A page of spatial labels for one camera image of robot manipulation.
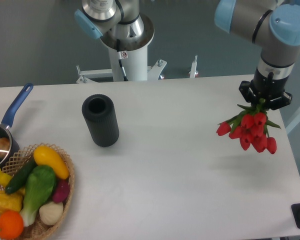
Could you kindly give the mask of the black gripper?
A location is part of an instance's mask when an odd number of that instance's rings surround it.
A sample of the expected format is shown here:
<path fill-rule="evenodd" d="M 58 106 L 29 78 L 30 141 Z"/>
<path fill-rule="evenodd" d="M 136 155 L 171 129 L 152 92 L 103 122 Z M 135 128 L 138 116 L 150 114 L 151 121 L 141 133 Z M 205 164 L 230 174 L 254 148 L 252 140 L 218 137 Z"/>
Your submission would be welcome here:
<path fill-rule="evenodd" d="M 278 77 L 273 71 L 261 73 L 256 68 L 253 79 L 242 81 L 238 89 L 245 101 L 252 105 L 257 105 L 259 98 L 274 98 L 266 106 L 266 109 L 274 111 L 286 107 L 292 102 L 292 94 L 284 91 L 288 78 L 289 75 Z"/>

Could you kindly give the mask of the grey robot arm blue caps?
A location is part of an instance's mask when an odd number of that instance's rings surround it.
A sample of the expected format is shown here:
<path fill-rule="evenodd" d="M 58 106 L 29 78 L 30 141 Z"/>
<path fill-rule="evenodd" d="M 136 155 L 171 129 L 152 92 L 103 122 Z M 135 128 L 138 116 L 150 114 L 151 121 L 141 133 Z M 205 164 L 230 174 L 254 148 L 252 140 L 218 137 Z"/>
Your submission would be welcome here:
<path fill-rule="evenodd" d="M 74 18 L 92 39 L 108 48 L 113 80 L 147 81 L 159 78 L 157 63 L 148 67 L 148 45 L 154 37 L 152 21 L 140 13 L 137 0 L 84 0 Z M 291 103 L 285 84 L 300 53 L 300 0 L 222 0 L 214 22 L 223 31 L 261 47 L 260 61 L 251 81 L 239 91 L 246 102 L 277 110 Z"/>

